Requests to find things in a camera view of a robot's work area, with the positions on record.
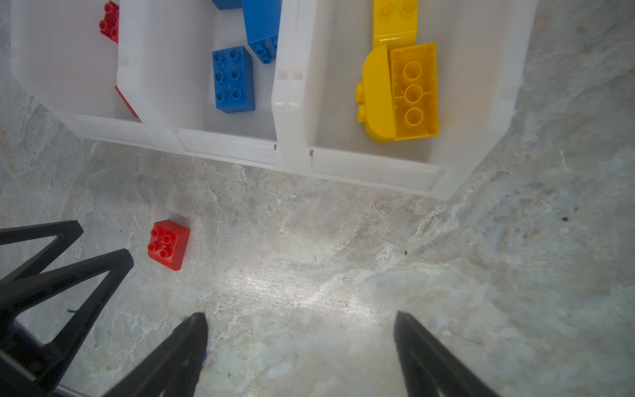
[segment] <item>plastic organizer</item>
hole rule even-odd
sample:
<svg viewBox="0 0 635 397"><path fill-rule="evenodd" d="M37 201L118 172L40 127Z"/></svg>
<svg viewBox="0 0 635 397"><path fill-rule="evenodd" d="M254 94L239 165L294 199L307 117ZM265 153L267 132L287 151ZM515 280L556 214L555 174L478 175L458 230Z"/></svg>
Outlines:
<svg viewBox="0 0 635 397"><path fill-rule="evenodd" d="M284 0L277 58L253 63L255 110L228 114L212 51L245 46L256 60L241 9L115 1L117 45L100 34L104 3L11 2L11 72L77 136L447 199L510 125L537 0L419 0L439 135L388 144L368 138L354 99L372 1Z"/></svg>

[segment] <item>yellow duplo block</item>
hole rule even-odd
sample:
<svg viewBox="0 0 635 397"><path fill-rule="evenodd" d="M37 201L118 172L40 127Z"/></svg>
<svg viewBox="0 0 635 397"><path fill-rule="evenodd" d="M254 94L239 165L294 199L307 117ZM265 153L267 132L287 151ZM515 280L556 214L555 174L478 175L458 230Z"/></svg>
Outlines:
<svg viewBox="0 0 635 397"><path fill-rule="evenodd" d="M373 48L386 44L391 51L415 45L418 0L375 0L373 8Z"/></svg>
<svg viewBox="0 0 635 397"><path fill-rule="evenodd" d="M439 135L436 44L392 50L394 140Z"/></svg>
<svg viewBox="0 0 635 397"><path fill-rule="evenodd" d="M388 70L386 45L368 54L357 84L355 101L359 103L358 121L364 123L368 136L380 143L395 137L395 117L392 108L391 74Z"/></svg>

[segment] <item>blue duplo block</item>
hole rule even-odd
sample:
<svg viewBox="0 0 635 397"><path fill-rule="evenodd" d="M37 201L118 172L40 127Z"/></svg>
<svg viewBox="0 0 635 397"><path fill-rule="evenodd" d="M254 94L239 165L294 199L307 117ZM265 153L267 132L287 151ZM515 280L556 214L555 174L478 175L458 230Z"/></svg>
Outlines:
<svg viewBox="0 0 635 397"><path fill-rule="evenodd" d="M247 43L263 64L276 58L280 0L243 0Z"/></svg>
<svg viewBox="0 0 635 397"><path fill-rule="evenodd" d="M214 91L216 108L225 113L256 108L253 92L253 64L243 46L214 51Z"/></svg>
<svg viewBox="0 0 635 397"><path fill-rule="evenodd" d="M219 10L231 10L233 8L240 8L240 0L212 0L214 5Z"/></svg>

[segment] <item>red duplo block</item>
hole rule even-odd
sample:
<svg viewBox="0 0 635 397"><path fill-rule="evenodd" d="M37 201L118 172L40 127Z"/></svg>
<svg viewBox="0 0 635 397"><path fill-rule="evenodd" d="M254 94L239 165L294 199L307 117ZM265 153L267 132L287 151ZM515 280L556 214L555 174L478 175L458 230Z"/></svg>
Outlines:
<svg viewBox="0 0 635 397"><path fill-rule="evenodd" d="M119 44L119 5L109 1L104 5L104 11L106 15L99 21L99 31Z"/></svg>
<svg viewBox="0 0 635 397"><path fill-rule="evenodd" d="M123 97L123 94L121 93L121 91L119 91L119 88L117 88L117 86L115 86L115 90L117 90L117 93L119 94L119 96L121 97L121 99L123 99L123 103L126 104L126 106L128 106L128 110L132 113L133 116L135 116L136 118L139 118L139 116L137 116L137 114L135 113L134 110L132 110L132 106L130 106L130 104L128 103L128 101Z"/></svg>
<svg viewBox="0 0 635 397"><path fill-rule="evenodd" d="M156 222L150 235L148 256L174 271L180 270L190 229L168 219Z"/></svg>

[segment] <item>gray stone surface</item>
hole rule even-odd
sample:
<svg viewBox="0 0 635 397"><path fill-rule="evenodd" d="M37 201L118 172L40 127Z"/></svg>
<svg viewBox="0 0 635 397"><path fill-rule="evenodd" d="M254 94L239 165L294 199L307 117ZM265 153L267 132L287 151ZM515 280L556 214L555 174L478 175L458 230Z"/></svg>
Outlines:
<svg viewBox="0 0 635 397"><path fill-rule="evenodd" d="M445 203L78 139L10 77L9 12L0 227L77 219L56 266L135 259L65 385L103 393L202 311L197 396L405 396L402 309L502 395L635 393L633 1L539 4L512 127ZM166 218L178 273L146 255ZM40 246L0 247L0 276ZM19 320L46 341L94 286Z"/></svg>

